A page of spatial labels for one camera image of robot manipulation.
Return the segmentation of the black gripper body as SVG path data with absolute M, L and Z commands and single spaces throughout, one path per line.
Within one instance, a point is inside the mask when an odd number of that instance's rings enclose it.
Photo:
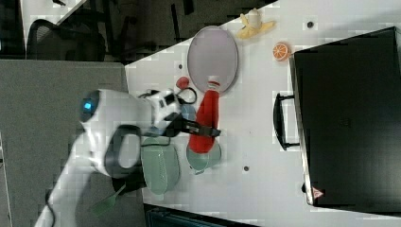
M 152 105 L 151 132 L 157 136 L 174 137 L 172 129 L 182 113 L 182 104 L 173 90 L 164 90 L 150 97 Z

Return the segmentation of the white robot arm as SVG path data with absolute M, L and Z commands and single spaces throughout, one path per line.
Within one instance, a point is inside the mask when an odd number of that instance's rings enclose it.
M 46 194 L 34 227 L 77 227 L 79 199 L 92 173 L 121 179 L 140 169 L 143 137 L 189 133 L 215 138 L 220 130 L 183 118 L 183 99 L 173 90 L 140 96 L 108 89 L 86 95 L 79 106 L 82 133 L 71 147 L 61 175 Z

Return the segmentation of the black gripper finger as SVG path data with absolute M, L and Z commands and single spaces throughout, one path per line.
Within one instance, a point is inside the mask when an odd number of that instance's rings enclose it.
M 195 134 L 198 136 L 204 136 L 204 137 L 220 136 L 220 130 L 217 130 L 217 129 L 209 127 L 209 126 L 201 125 L 200 123 L 198 123 L 196 121 L 190 121 L 190 120 L 186 120 L 186 119 L 184 119 L 182 121 L 182 132 Z

